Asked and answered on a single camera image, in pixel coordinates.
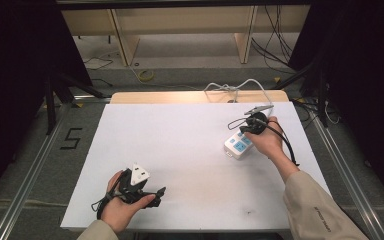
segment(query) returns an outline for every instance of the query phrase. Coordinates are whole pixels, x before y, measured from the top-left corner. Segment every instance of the white table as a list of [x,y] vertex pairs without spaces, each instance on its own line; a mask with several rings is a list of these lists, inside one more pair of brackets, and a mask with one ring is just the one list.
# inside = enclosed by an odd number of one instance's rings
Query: white table
[[[107,105],[61,227],[85,229],[96,219],[90,205],[105,195],[109,178],[138,163],[151,173],[145,191],[164,186],[167,190],[161,205],[139,211],[128,230],[288,229],[284,184],[273,164],[255,148],[241,160],[223,150],[234,133],[227,124],[263,104]],[[300,168],[329,192],[294,106],[274,105],[272,114],[284,128]]]

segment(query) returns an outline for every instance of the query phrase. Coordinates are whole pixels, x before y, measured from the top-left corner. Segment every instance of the gray floor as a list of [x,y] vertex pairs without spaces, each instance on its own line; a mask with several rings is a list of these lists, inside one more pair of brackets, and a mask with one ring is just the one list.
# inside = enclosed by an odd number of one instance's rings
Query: gray floor
[[[290,34],[287,37],[293,46],[297,35]],[[264,42],[267,36],[257,35],[255,38]],[[90,68],[88,71],[91,78],[97,79],[93,81],[94,87],[107,94],[118,91],[191,90],[190,87],[202,90],[210,82],[236,86],[249,78],[258,80],[267,89],[274,86],[275,77],[285,79],[289,76],[286,73],[269,69],[265,65],[264,59],[255,51],[251,51],[248,64],[240,64],[233,36],[229,34],[144,36],[134,59],[134,63],[138,63],[139,66],[133,66],[133,69],[121,65],[119,56],[114,52],[117,47],[114,43],[108,44],[106,37],[82,37],[82,39],[75,38],[75,40],[85,61],[92,57],[104,59],[103,56],[105,59],[113,61],[99,70],[93,69],[108,62],[99,60],[86,64]],[[278,46],[272,46],[271,51],[281,56]],[[273,67],[281,67],[275,62],[269,62],[269,64]],[[153,70],[155,77],[149,84],[154,85],[140,84],[132,70],[136,73]],[[300,84],[301,82],[297,82],[285,89],[290,98],[299,97]],[[243,89],[257,89],[257,86],[250,84]],[[75,88],[72,91],[75,95],[86,95]],[[96,101],[96,99],[78,100],[76,103],[77,105],[70,107],[64,118],[49,155],[10,232],[9,239],[74,239],[79,235],[79,233],[61,229],[59,224],[106,103]],[[296,109],[301,119],[307,118],[306,111],[299,107]],[[307,137],[333,198],[362,227],[363,231],[369,233],[366,223],[353,201],[352,194],[347,190],[332,156],[316,128],[316,122],[311,120],[310,118],[303,121],[302,125],[306,127]],[[65,141],[70,128],[81,128],[71,134],[72,137],[80,138],[80,141],[76,149],[64,150],[62,147],[73,146],[73,142]],[[384,188],[382,184],[374,172],[364,164],[364,155],[358,149],[346,123],[329,122],[328,129],[384,227]],[[46,130],[46,109],[41,108],[18,151],[16,161],[9,165],[0,181],[0,221],[35,160],[45,140]],[[137,237],[140,239],[145,235],[140,234]],[[281,232],[281,235],[285,239],[291,239],[288,231]],[[121,237],[122,239],[133,239],[133,236],[133,233],[125,233]]]

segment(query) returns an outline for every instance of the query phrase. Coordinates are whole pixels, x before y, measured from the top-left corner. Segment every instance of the sleeve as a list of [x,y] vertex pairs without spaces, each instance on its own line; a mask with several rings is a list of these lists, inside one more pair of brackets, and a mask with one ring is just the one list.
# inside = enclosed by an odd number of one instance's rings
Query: sleeve
[[283,195],[294,239],[368,239],[307,173],[286,181]]
[[78,240],[118,240],[111,227],[102,220],[93,221],[89,227],[77,238]]

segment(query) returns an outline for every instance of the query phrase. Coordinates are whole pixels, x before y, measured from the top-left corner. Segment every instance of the right hand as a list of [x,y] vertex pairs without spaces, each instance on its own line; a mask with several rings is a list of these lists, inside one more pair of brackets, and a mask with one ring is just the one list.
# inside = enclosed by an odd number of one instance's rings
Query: right hand
[[[277,117],[269,117],[268,125],[276,129],[279,133],[283,133],[282,129],[277,125]],[[282,148],[282,139],[270,129],[265,129],[259,135],[245,132],[245,136],[251,140],[254,146],[258,149],[259,152],[266,155],[268,158],[272,159],[275,156],[283,153]]]

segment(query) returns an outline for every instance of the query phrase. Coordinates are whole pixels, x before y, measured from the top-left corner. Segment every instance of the hand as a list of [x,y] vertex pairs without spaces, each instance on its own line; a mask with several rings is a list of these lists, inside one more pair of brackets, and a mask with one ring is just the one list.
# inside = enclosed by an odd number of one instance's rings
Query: hand
[[[277,117],[269,117],[268,125],[276,129],[279,133],[282,133],[282,129],[277,125]],[[249,132],[245,132],[245,136],[254,143],[254,146],[259,152],[272,159],[279,154],[282,155],[282,139],[270,129],[265,129],[261,134],[256,135]]]
[[[108,182],[107,192],[111,190],[111,187],[120,177],[123,171],[117,172]],[[140,209],[146,207],[155,195],[147,195],[141,198],[139,201],[133,204],[124,203],[120,198],[113,198],[104,208],[101,219],[107,223],[115,233],[120,233],[126,229],[133,215]]]

